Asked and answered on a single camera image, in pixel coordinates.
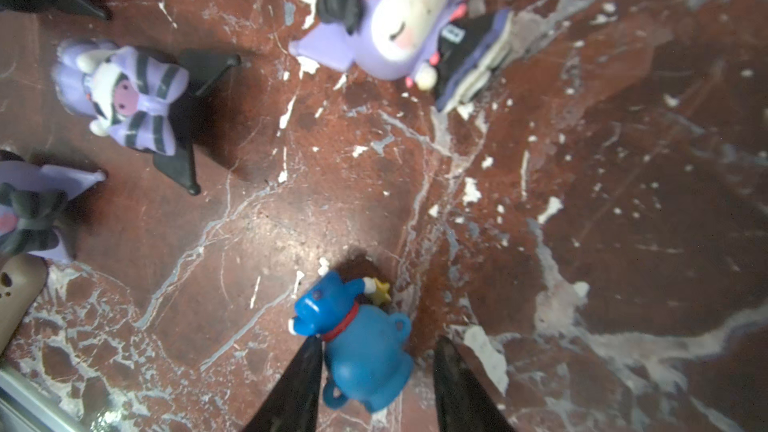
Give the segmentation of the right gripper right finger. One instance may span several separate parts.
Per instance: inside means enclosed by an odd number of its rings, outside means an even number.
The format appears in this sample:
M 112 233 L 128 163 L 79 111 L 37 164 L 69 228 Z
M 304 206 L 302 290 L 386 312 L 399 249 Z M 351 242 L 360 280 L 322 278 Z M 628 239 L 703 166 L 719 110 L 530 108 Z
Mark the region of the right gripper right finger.
M 436 342 L 433 382 L 441 432 L 515 431 L 446 336 Z

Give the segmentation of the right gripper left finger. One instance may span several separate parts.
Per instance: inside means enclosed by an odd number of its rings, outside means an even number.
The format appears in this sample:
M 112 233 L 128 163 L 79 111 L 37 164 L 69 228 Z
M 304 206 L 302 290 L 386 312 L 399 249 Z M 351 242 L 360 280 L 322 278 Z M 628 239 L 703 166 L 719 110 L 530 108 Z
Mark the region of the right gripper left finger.
M 245 432 L 315 432 L 323 370 L 323 344 L 308 337 Z

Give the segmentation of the blue cup toy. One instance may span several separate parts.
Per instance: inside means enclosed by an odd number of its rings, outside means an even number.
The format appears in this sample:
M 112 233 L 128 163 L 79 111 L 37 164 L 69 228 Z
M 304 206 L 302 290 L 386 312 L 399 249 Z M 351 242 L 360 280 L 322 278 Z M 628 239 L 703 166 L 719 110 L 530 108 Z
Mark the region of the blue cup toy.
M 329 271 L 294 303 L 290 333 L 323 344 L 327 407 L 340 409 L 353 400 L 375 414 L 407 385 L 414 367 L 405 350 L 412 322 L 403 313 L 383 309 L 391 302 L 389 289 L 375 277 L 346 281 Z

